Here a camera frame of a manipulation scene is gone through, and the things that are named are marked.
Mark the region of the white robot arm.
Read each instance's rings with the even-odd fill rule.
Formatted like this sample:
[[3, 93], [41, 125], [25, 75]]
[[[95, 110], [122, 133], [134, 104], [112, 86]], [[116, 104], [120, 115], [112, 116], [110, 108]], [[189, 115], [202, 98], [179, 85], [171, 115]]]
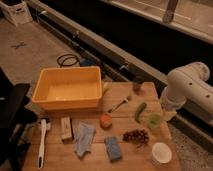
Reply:
[[160, 96], [164, 120], [170, 121], [188, 100], [213, 115], [213, 87], [206, 83], [209, 77], [210, 69], [203, 62], [172, 69]]

